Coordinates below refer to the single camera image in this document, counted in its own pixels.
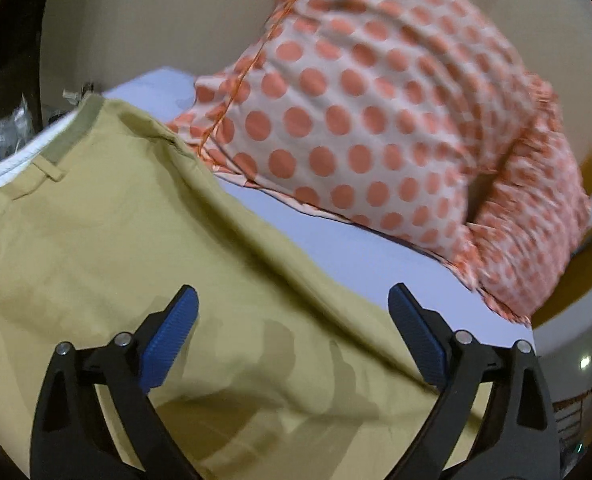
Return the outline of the khaki green pants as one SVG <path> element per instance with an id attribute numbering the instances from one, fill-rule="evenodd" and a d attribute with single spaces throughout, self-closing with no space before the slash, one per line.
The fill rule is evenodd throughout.
<path id="1" fill-rule="evenodd" d="M 205 477 L 388 474 L 437 399 L 389 315 L 99 96 L 0 187 L 0 443 L 19 467 L 55 346 L 102 346 L 183 285 L 199 317 L 151 402 Z"/>

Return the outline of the small polka dot pillow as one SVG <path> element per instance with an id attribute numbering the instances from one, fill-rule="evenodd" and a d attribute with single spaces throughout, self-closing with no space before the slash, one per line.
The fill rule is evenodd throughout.
<path id="1" fill-rule="evenodd" d="M 534 113 L 469 223 L 480 295 L 492 311 L 524 326 L 552 296 L 591 217 L 553 87 L 531 73 L 529 96 Z"/>

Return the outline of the large polka dot pillow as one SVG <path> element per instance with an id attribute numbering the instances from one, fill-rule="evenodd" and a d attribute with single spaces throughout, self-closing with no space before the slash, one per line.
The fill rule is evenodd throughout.
<path id="1" fill-rule="evenodd" d="M 171 128 L 215 172 L 403 240 L 468 284 L 515 266 L 470 194 L 556 107 L 469 0 L 276 0 L 195 93 Z"/>

